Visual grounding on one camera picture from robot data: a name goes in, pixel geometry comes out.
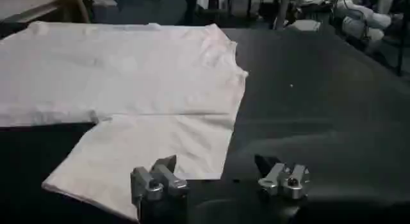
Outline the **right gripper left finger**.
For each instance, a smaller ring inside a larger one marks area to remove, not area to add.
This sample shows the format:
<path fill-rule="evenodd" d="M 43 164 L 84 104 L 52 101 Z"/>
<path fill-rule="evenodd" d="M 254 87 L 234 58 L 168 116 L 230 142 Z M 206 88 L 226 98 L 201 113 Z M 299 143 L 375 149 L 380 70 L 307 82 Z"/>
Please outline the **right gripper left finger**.
<path fill-rule="evenodd" d="M 174 172 L 177 156 L 159 158 L 150 170 L 135 167 L 130 173 L 131 203 L 137 207 L 143 199 L 160 201 L 166 196 L 181 198 L 188 194 L 187 180 L 180 179 Z"/>

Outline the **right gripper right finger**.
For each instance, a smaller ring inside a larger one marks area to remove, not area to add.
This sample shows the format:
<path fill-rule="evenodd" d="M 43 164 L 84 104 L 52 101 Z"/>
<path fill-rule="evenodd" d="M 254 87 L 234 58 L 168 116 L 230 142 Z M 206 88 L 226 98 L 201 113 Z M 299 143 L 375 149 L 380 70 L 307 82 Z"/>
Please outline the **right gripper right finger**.
<path fill-rule="evenodd" d="M 310 188 L 310 171 L 303 164 L 291 164 L 280 161 L 274 156 L 256 154 L 254 163 L 261 177 L 258 184 L 270 196 L 281 195 L 288 199 L 305 198 Z"/>

